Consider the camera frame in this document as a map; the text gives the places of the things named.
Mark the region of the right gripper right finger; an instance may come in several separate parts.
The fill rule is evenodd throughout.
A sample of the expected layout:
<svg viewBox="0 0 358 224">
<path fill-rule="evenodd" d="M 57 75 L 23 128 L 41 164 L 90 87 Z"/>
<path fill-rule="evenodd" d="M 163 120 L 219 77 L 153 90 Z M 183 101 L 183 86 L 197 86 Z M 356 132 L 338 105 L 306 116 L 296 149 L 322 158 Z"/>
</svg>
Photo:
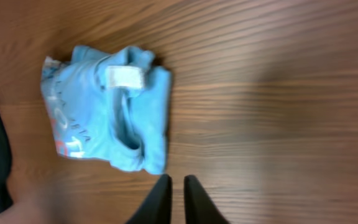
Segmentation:
<svg viewBox="0 0 358 224">
<path fill-rule="evenodd" d="M 229 224 L 195 175 L 184 179 L 186 224 Z"/>
</svg>

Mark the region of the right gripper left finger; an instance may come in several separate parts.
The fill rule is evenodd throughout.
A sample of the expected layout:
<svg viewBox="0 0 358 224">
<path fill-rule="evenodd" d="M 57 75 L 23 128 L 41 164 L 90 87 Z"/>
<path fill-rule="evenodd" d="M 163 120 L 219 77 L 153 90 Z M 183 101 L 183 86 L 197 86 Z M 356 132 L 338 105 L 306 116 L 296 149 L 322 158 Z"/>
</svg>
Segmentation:
<svg viewBox="0 0 358 224">
<path fill-rule="evenodd" d="M 163 174 L 126 224 L 170 224 L 171 215 L 172 178 Z"/>
</svg>

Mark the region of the light blue t-shirt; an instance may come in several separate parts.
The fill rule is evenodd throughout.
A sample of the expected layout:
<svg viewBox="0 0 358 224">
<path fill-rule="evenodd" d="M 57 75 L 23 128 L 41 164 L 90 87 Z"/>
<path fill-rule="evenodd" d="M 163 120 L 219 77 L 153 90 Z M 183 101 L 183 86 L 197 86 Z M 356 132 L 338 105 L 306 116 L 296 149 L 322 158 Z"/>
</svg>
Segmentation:
<svg viewBox="0 0 358 224">
<path fill-rule="evenodd" d="M 109 54 L 78 45 L 67 62 L 44 60 L 40 89 L 59 155 L 164 173 L 172 73 L 154 59 L 134 46 Z"/>
</svg>

